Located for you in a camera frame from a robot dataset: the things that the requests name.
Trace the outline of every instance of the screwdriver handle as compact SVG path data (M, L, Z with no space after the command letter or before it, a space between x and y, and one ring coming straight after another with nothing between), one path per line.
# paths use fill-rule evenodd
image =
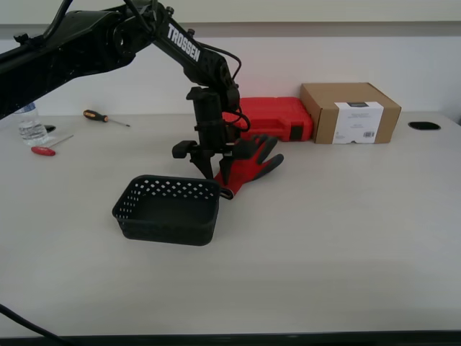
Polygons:
M93 121L102 121L103 123L109 122L109 117L107 115L99 114L93 110L84 111L84 117Z

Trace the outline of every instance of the plastic basket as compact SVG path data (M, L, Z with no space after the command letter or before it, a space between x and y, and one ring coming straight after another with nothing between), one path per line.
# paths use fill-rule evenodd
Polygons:
M214 234L219 198L214 180L144 175L130 183L112 215L129 239L204 246Z

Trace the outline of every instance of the red tool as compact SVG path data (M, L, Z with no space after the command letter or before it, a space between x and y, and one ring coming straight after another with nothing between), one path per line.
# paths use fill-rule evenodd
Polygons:
M69 137L65 137L64 139L61 139L59 142L54 143L52 146L49 147L44 147L44 146L33 146L32 147L32 153L41 155L41 156L55 156L56 152L52 150L52 147L57 146L58 144L67 141L68 139L71 139L73 135Z
M251 129L242 133L242 139L250 140L255 135L265 134L289 142L309 141L312 136L312 118L297 97L248 97L240 104L242 113L251 121ZM229 122L236 119L229 113L223 115ZM246 127L243 120L236 125Z

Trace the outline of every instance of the plastic bottle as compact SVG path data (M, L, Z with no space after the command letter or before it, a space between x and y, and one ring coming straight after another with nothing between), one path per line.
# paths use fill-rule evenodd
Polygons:
M38 117L35 103L31 103L15 113L19 121L19 134L28 146L41 146L48 141L48 133Z

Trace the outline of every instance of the black cable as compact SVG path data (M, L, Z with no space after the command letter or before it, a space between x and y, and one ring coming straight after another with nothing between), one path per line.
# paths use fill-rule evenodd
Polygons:
M72 342L65 341L62 337L59 337L58 335L55 335L52 332L49 332L48 330L40 328L39 326L36 326L35 324L27 321L26 319L23 319L20 315L14 313L10 309L8 309L6 306L3 306L1 304L0 304L0 314L5 315L12 321L15 321L16 323L20 324L21 326L29 330L32 330L33 332L40 334L44 337L47 337L48 339L53 340L60 345L75 346Z
M233 127L233 128L237 128L238 130L240 130L241 132L248 132L250 131L251 129L251 121L249 120L249 118L244 115L242 112L241 112L241 108L239 108L240 112L234 112L234 111L228 111L226 110L227 113L230 113L230 114L234 114L234 115L237 115L238 118L237 120L234 120L234 121L230 121L230 122L225 122L226 125L230 126L230 127ZM246 123L246 128L241 128L239 126L236 126L235 124L238 123L240 121L240 119L243 119L243 121L245 121Z
M153 33L153 28L152 27L149 27L146 23L146 21L144 20L143 16L141 15L141 13L139 13L138 9L136 8L136 6L134 5L133 3L133 0L123 0L128 8L131 10L131 12L133 13L133 15L136 17L136 19L139 21L139 23L141 24L141 27L143 27L143 29L148 33L148 34L152 34Z
M229 53L228 51L226 50L223 50L221 48L216 48L216 47L213 47L212 45L207 45L206 43L201 43L201 42L198 42L203 48L206 48L208 50L212 50L214 52L217 52L217 53L221 53L221 54L224 54L226 56L230 56L232 59L236 60L238 62L238 68L236 69L236 72L234 72L233 76L232 76L232 79L235 80L237 75L238 75L238 72L240 72L241 68L242 68L242 60L240 60L240 58L238 56L235 56L233 55L232 53Z
M61 22L63 21L67 13L67 10L71 6L72 1L73 0L63 0L61 6L59 7L58 13L56 13L55 18L51 22L51 25L43 33L44 41L49 40L50 37L55 34L56 30L59 28L59 25L61 25Z

